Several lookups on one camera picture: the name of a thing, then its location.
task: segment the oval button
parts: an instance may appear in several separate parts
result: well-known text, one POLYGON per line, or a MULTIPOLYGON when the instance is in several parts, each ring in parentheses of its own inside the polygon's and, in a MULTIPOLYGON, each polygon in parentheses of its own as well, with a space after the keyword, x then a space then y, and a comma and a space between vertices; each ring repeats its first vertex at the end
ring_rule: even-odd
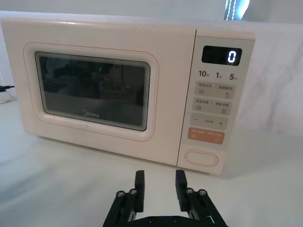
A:
POLYGON ((214 154, 197 150, 189 150, 185 154, 185 159, 192 164, 208 167, 215 166, 218 163, 218 158, 214 154))

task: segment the black cable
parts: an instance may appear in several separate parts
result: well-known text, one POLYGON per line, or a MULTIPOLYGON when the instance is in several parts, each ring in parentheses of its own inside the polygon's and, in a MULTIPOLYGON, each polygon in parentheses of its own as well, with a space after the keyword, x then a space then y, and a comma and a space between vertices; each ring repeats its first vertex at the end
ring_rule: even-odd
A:
POLYGON ((0 86, 0 92, 4 92, 7 89, 10 89, 10 88, 13 88, 13 87, 15 87, 15 86, 0 86))

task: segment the control panel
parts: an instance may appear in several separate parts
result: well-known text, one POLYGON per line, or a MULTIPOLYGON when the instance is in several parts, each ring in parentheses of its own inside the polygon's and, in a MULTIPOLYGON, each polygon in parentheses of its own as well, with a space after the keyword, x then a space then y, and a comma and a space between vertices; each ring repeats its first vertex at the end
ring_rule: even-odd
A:
POLYGON ((254 43, 250 33, 197 31, 178 166, 221 172, 254 43))

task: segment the black robotic claw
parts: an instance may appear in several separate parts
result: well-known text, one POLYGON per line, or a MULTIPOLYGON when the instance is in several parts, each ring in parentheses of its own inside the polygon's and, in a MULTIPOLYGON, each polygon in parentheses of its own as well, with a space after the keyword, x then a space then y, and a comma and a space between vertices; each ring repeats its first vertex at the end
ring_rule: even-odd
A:
POLYGON ((144 171, 136 172, 135 188, 129 192, 118 191, 103 227, 227 227, 205 190, 195 192, 187 187, 183 170, 176 171, 176 190, 181 216, 157 216, 135 220, 136 213, 143 212, 144 171))

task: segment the control button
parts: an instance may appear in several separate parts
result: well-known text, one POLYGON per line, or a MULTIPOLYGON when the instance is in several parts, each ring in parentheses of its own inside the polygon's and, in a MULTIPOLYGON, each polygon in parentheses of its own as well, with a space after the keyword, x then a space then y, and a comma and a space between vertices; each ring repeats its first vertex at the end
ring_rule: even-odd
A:
POLYGON ((211 131, 206 129, 199 129, 190 127, 188 129, 187 138, 190 140, 198 140, 208 143, 223 144, 224 132, 211 131))
POLYGON ((218 163, 218 158, 214 154, 197 150, 189 150, 186 152, 185 160, 192 164, 208 167, 215 166, 218 163))
POLYGON ((226 101, 198 97, 195 97, 193 101, 193 110, 201 112, 229 115, 231 108, 232 103, 226 101))
POLYGON ((196 82, 195 94, 215 98, 233 99, 236 91, 235 85, 210 82, 196 82))
POLYGON ((190 124, 202 128, 225 130, 227 122, 228 119, 225 117, 217 117, 202 113, 192 113, 190 116, 190 124))

